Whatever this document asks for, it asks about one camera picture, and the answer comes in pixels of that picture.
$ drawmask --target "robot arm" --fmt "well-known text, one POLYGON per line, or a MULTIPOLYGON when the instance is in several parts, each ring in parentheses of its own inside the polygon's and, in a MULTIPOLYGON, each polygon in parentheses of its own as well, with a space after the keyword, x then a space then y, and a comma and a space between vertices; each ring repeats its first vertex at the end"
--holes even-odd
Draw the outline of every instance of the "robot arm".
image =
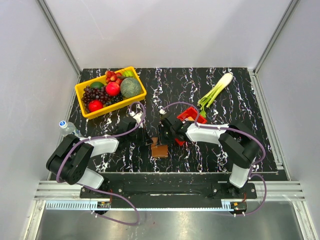
POLYGON ((260 147, 246 136, 220 128, 237 129, 257 138, 255 134, 239 121, 222 125, 198 123, 198 126, 194 121, 181 121, 174 115, 165 113, 159 126, 159 144, 172 143, 177 139, 221 145, 233 163, 229 181, 235 187, 242 188, 248 180, 251 165, 259 153, 260 147))
MULTIPOLYGON (((141 121, 141 113, 131 114, 131 116, 121 121, 116 130, 117 134, 132 130, 137 125, 137 121, 141 121)), ((135 142, 137 146, 152 144, 153 141, 148 136, 146 129, 142 124, 140 126, 125 137, 107 138, 108 135, 105 135, 106 138, 90 140, 80 144, 64 164, 60 179, 70 185, 80 184, 98 189, 103 183, 104 178, 99 173, 87 168, 89 159, 105 153, 114 153, 119 144, 124 141, 135 142)), ((63 141, 47 161, 46 168, 50 172, 57 174, 70 149, 84 139, 86 138, 78 138, 72 134, 64 137, 63 141)))

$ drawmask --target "water bottle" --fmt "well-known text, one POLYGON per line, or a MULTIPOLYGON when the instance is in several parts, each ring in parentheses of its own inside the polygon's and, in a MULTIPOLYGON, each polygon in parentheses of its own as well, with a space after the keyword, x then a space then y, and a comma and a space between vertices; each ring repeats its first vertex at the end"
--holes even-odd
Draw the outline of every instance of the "water bottle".
POLYGON ((72 122, 61 121, 59 122, 60 133, 62 136, 67 136, 69 134, 73 134, 78 138, 82 138, 80 131, 76 129, 76 126, 72 122))

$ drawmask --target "cantaloupe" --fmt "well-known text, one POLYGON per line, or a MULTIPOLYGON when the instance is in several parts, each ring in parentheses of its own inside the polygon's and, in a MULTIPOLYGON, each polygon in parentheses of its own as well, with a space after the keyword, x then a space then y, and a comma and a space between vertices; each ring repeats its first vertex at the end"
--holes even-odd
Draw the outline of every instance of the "cantaloupe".
POLYGON ((137 79, 133 77, 127 77, 122 81, 120 90, 122 95, 129 99, 139 95, 142 88, 140 82, 137 79))

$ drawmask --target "black marble surface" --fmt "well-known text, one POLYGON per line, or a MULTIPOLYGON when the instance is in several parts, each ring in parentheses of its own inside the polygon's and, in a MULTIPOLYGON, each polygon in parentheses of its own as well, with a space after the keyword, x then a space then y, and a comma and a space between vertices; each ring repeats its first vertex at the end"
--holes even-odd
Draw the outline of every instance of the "black marble surface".
MULTIPOLYGON (((107 69, 84 69, 80 82, 97 78, 107 69)), ((219 81, 224 73, 233 73, 233 81, 216 98, 207 110, 208 124, 228 124, 242 120, 262 140, 266 158, 259 165, 259 172, 276 172, 276 163, 264 127, 263 119, 246 68, 137 68, 147 96, 142 103, 147 114, 145 125, 151 137, 157 137, 158 111, 177 101, 197 105, 219 81)), ((169 110, 177 115, 186 105, 172 106, 169 110)), ((122 108, 103 116, 87 120, 81 114, 77 97, 74 99, 69 121, 85 136, 110 134, 121 118, 128 114, 122 108)), ((126 143, 112 154, 93 157, 88 167, 99 172, 229 172, 228 155, 221 147, 210 143, 173 144, 168 147, 168 158, 151 156, 150 146, 137 147, 126 143)))

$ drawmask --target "bottle cap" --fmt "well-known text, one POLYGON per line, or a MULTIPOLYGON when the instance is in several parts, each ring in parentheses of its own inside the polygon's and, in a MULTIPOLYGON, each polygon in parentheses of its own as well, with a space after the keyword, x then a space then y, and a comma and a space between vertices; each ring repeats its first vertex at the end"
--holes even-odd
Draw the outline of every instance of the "bottle cap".
POLYGON ((61 122, 59 122, 59 126, 60 126, 60 128, 65 129, 68 126, 68 124, 66 121, 61 121, 61 122))

